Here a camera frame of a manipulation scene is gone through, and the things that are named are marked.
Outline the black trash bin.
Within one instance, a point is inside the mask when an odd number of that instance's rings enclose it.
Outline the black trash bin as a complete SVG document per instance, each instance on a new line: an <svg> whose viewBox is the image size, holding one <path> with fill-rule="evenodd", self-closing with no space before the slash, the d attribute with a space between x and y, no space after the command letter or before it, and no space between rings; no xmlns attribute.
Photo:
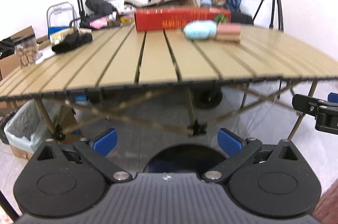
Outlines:
<svg viewBox="0 0 338 224"><path fill-rule="evenodd" d="M199 176L226 160L217 150L203 145L183 144L165 148L144 167L147 173L196 173Z"/></svg>

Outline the cardboard box with liner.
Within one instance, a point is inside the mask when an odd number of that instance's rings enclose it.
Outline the cardboard box with liner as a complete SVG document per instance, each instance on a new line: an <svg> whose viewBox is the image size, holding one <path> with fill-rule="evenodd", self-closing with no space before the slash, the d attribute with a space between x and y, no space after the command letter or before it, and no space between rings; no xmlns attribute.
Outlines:
<svg viewBox="0 0 338 224"><path fill-rule="evenodd" d="M41 143L52 137L33 101L25 103L4 126L4 133L13 154L29 160Z"/></svg>

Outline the pink sponge block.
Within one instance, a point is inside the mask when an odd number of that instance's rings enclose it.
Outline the pink sponge block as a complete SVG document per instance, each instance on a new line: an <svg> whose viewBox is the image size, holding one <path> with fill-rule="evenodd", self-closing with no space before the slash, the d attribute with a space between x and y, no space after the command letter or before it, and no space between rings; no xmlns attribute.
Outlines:
<svg viewBox="0 0 338 224"><path fill-rule="evenodd" d="M218 24L215 39L217 41L240 42L241 25L236 23Z"/></svg>

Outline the black cloth on table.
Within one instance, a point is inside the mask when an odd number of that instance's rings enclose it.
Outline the black cloth on table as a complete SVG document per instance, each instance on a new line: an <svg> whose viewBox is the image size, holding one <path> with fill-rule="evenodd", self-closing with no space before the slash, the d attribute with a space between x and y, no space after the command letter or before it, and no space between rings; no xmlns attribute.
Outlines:
<svg viewBox="0 0 338 224"><path fill-rule="evenodd" d="M92 40L93 37L91 33L81 35L78 32L75 32L67 35L66 38L59 44L52 46L52 51L56 54L66 53L88 44L92 42Z"/></svg>

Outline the yellow paper box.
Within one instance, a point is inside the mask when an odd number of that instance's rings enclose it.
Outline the yellow paper box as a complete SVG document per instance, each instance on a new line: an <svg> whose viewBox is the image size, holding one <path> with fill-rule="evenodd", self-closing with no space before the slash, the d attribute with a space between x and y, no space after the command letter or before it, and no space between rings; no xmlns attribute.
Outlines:
<svg viewBox="0 0 338 224"><path fill-rule="evenodd" d="M71 35L73 33L74 33L74 28L62 29L58 32L51 34L49 40L52 45L57 45L63 42L64 39L67 37L67 35Z"/></svg>

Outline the clear jar with snacks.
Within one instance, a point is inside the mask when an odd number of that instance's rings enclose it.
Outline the clear jar with snacks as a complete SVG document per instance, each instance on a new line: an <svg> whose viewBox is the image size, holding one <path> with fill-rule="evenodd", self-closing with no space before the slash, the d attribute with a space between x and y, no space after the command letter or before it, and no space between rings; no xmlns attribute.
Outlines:
<svg viewBox="0 0 338 224"><path fill-rule="evenodd" d="M38 60L38 46L35 34L15 38L13 43L15 54L21 67L35 64Z"/></svg>

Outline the light blue fluffy cloth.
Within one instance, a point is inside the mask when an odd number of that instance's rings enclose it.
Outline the light blue fluffy cloth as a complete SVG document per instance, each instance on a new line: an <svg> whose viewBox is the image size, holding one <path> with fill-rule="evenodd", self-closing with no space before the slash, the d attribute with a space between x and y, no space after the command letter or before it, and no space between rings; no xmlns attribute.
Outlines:
<svg viewBox="0 0 338 224"><path fill-rule="evenodd" d="M217 23L212 20L193 21L183 29L184 35L192 40L206 40L217 34Z"/></svg>

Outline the red cardboard box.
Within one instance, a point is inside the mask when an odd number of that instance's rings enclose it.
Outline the red cardboard box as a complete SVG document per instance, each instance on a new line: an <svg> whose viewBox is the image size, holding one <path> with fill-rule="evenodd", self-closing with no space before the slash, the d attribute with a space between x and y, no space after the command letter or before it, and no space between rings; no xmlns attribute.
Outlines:
<svg viewBox="0 0 338 224"><path fill-rule="evenodd" d="M232 13L228 9L214 7L143 8L135 11L135 25L138 32L183 29L192 21L214 20L216 15L223 15L230 21Z"/></svg>

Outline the silver folding step stool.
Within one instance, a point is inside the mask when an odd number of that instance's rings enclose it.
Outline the silver folding step stool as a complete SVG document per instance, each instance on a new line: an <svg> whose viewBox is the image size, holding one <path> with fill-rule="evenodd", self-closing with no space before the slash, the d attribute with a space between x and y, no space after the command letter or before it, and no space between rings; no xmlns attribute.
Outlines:
<svg viewBox="0 0 338 224"><path fill-rule="evenodd" d="M70 2L63 2L50 6L46 11L48 36L68 28L69 23L75 18L76 11Z"/></svg>

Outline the folding table frame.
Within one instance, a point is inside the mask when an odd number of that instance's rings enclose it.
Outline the folding table frame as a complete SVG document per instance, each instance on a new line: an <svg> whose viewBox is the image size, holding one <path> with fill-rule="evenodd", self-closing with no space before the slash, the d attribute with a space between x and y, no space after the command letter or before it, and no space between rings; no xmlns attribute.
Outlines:
<svg viewBox="0 0 338 224"><path fill-rule="evenodd" d="M91 130L86 136L97 136L95 125L100 123L108 126L117 123L130 123L135 126L147 127L152 130L171 131L177 134L196 137L204 135L208 127L225 120L237 117L265 103L279 105L288 110L293 107L280 100L285 92L293 92L293 88L301 84L300 80L280 81L279 90L268 95L250 89L250 84L230 84L229 88L242 92L242 102L238 109L228 110L223 115L210 120L199 121L196 110L209 111L218 107L223 99L221 87L199 88L154 88L148 91L120 91L110 99L105 100L103 93L88 93L87 101L76 102L75 97L45 99L40 95L33 96L32 100L39 114L45 122L51 137L66 142L70 135L82 128ZM172 102L162 105L168 107L168 112L177 115L178 119L187 119L183 123L163 123L159 117L158 100L160 97L172 98L180 102L176 107Z"/></svg>

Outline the black bag by wall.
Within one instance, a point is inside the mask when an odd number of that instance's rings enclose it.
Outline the black bag by wall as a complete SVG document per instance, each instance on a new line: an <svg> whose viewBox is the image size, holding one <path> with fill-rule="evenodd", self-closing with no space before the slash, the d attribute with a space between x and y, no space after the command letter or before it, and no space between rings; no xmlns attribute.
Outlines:
<svg viewBox="0 0 338 224"><path fill-rule="evenodd" d="M95 15L109 16L117 12L117 9L105 0L86 0L85 5Z"/></svg>

